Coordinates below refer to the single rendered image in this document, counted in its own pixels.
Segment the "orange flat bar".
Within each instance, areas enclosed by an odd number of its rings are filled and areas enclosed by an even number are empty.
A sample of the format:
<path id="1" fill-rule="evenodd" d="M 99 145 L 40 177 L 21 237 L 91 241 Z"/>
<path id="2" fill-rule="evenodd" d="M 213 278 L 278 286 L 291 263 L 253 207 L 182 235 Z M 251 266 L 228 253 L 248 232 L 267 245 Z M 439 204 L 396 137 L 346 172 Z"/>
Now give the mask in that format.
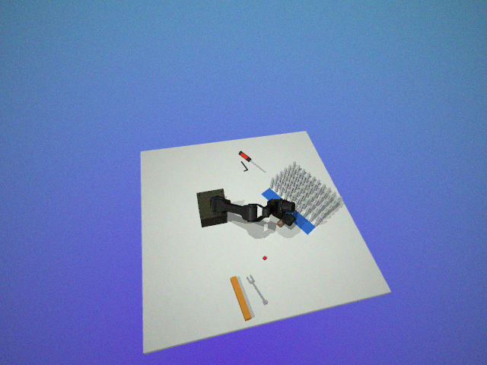
<path id="1" fill-rule="evenodd" d="M 233 276 L 231 277 L 231 283 L 234 288 L 234 292 L 237 296 L 238 303 L 240 304 L 241 311 L 243 313 L 243 317 L 245 319 L 245 322 L 248 321 L 248 319 L 251 319 L 250 311 L 248 310 L 246 301 L 244 299 L 243 293 L 240 289 L 240 285 L 237 281 L 237 277 Z"/>

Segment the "blue flat strip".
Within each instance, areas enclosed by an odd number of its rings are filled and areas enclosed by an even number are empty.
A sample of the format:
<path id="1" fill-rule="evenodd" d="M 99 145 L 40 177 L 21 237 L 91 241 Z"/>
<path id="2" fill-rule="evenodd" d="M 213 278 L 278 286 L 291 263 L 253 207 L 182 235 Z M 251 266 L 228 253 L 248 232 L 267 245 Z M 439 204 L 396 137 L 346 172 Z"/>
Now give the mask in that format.
<path id="1" fill-rule="evenodd" d="M 270 188 L 268 188 L 264 193 L 262 193 L 267 200 L 271 199 L 280 199 L 275 192 L 273 192 Z M 285 214 L 291 214 L 292 212 L 285 212 Z M 294 223 L 299 226 L 307 235 L 315 228 L 315 226 L 308 221 L 305 217 L 303 217 L 300 213 L 295 211 L 293 214 L 295 216 L 296 220 Z"/>

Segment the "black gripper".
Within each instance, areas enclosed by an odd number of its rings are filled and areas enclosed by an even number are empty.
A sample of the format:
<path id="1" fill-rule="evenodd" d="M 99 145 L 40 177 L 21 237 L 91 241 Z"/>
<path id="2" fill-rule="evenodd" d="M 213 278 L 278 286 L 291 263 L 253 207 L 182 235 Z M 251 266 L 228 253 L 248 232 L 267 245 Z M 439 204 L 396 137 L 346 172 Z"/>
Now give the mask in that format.
<path id="1" fill-rule="evenodd" d="M 291 214 L 285 214 L 283 211 L 282 214 L 272 214 L 274 217 L 277 217 L 278 219 L 283 219 L 282 222 L 287 224 L 288 226 L 291 226 L 294 221 L 296 220 L 295 216 Z"/>

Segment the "grey two-pronged fork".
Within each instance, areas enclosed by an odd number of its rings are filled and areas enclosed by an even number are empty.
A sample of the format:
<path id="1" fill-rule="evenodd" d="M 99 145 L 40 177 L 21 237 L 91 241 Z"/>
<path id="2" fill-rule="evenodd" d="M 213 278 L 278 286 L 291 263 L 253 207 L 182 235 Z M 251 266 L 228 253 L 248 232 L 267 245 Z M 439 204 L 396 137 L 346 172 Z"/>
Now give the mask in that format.
<path id="1" fill-rule="evenodd" d="M 252 278 L 252 276 L 250 275 L 252 281 L 250 281 L 250 279 L 247 277 L 247 280 L 250 282 L 250 284 L 253 284 L 253 286 L 256 288 L 258 294 L 261 296 L 261 298 L 263 299 L 263 304 L 266 305 L 268 302 L 266 300 L 264 300 L 263 296 L 261 295 L 261 293 L 259 292 L 259 290 L 257 289 L 256 285 L 254 284 L 254 280 Z"/>

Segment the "red-handled tool with thin metal shaft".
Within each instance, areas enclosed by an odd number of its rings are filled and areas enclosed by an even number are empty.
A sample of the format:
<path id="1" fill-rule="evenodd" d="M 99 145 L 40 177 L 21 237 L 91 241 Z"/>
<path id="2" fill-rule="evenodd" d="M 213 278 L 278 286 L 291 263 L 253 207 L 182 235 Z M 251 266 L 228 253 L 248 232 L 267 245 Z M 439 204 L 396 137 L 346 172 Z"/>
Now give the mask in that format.
<path id="1" fill-rule="evenodd" d="M 245 160 L 247 160 L 248 162 L 250 162 L 250 161 L 251 161 L 251 158 L 250 158 L 250 157 L 248 157 L 248 156 L 247 156 L 247 155 L 246 155 L 244 152 L 240 151 L 240 152 L 239 152 L 239 155 L 240 155 L 241 157 L 243 157 Z M 253 161 L 251 161 L 251 162 L 252 162 L 252 163 L 254 163 Z"/>

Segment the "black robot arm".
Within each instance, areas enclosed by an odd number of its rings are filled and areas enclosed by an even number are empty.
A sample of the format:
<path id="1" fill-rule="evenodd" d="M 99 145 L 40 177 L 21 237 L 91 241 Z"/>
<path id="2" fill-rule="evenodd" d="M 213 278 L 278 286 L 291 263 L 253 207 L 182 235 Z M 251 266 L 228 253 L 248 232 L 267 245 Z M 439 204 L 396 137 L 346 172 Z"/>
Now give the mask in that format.
<path id="1" fill-rule="evenodd" d="M 224 213 L 231 212 L 241 215 L 241 217 L 247 222 L 260 222 L 265 217 L 269 217 L 271 214 L 282 214 L 282 212 L 294 212 L 295 203 L 288 200 L 271 199 L 267 201 L 267 206 L 263 207 L 259 204 L 248 205 L 235 205 L 231 204 L 231 200 L 227 200 L 222 196 L 213 196 L 209 198 L 210 208 L 212 212 Z M 257 206 L 263 208 L 262 215 L 257 218 Z"/>

